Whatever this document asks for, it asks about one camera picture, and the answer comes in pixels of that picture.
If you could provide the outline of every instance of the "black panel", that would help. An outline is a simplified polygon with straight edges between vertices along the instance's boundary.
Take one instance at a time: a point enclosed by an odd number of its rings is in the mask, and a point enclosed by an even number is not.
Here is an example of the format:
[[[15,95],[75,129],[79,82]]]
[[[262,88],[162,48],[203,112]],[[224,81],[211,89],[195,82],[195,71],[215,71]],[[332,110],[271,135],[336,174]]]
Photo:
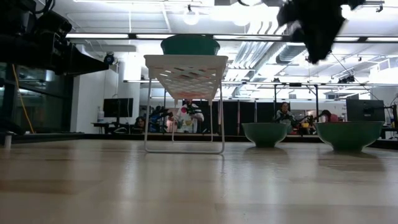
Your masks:
[[[104,99],[105,118],[115,118],[118,116],[118,103],[120,104],[119,115],[121,118],[132,116],[133,98]]]
[[[211,106],[213,108],[213,133],[221,133],[221,126],[218,125],[218,105],[218,102],[213,102],[213,105]]]
[[[242,124],[244,123],[253,123],[254,122],[254,102],[239,102],[240,103],[240,112],[239,112],[239,120],[240,120],[240,129],[239,135],[244,136],[244,129]]]
[[[276,110],[279,110],[282,106],[282,102],[276,103]],[[258,123],[269,123],[274,122],[274,103],[257,103],[257,122]]]
[[[226,136],[238,135],[238,102],[224,102],[224,130]]]
[[[348,121],[385,121],[382,100],[346,100]]]

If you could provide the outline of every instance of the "window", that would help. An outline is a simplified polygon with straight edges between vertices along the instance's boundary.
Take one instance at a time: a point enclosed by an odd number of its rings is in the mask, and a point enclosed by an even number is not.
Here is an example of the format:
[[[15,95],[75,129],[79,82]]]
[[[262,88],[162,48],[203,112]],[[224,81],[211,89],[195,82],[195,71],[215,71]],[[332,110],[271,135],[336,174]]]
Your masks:
[[[27,115],[37,133],[64,131],[62,127],[63,101],[61,98],[20,90]],[[18,94],[14,121],[25,130],[30,130],[21,99]]]
[[[64,91],[64,79],[53,71],[38,68],[19,67],[19,83],[33,86],[47,92],[61,94]]]
[[[6,77],[6,68],[7,68],[7,64],[0,62],[0,78]]]
[[[26,113],[36,133],[59,133],[70,130],[73,77],[64,77],[52,71],[15,65],[19,92],[11,64],[0,63],[0,112],[4,119],[29,131]]]

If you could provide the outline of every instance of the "person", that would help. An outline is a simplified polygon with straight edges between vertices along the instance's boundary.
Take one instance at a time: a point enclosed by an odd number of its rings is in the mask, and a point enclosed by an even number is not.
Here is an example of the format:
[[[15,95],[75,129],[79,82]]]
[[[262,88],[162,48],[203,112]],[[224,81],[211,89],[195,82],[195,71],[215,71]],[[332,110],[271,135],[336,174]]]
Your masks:
[[[335,114],[332,114],[328,110],[323,110],[322,113],[319,115],[319,117],[324,116],[326,118],[325,122],[338,122],[338,116]]]
[[[175,115],[178,133],[196,133],[198,121],[203,122],[205,118],[199,107],[192,103],[192,99],[185,99],[185,104],[178,109]]]
[[[295,123],[295,118],[292,112],[289,111],[289,104],[282,102],[280,110],[276,112],[275,121],[282,124],[289,124],[288,133],[293,131],[292,123]]]
[[[143,116],[139,116],[136,118],[136,123],[134,124],[134,128],[145,129],[145,118]]]

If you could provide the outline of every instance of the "table surface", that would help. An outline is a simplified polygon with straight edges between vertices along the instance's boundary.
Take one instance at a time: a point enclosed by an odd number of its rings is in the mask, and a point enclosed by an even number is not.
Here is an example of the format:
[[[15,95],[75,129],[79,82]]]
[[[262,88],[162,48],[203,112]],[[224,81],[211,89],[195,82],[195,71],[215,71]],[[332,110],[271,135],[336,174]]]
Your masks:
[[[397,151],[367,148],[344,155],[326,144],[256,149],[250,142],[231,142],[223,155],[146,154],[143,141],[79,140],[17,144],[0,152],[2,223],[392,224],[398,219]]]

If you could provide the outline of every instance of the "white column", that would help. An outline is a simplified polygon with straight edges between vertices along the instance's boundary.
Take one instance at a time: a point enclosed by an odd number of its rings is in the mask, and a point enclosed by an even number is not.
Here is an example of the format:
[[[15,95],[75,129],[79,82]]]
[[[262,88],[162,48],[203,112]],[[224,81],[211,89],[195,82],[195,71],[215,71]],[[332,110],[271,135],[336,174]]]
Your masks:
[[[119,63],[119,98],[133,98],[132,117],[127,120],[129,123],[134,123],[139,116],[139,92],[140,83],[125,83],[124,80],[140,80],[141,79],[141,66],[136,62],[135,58],[130,58],[125,62]]]

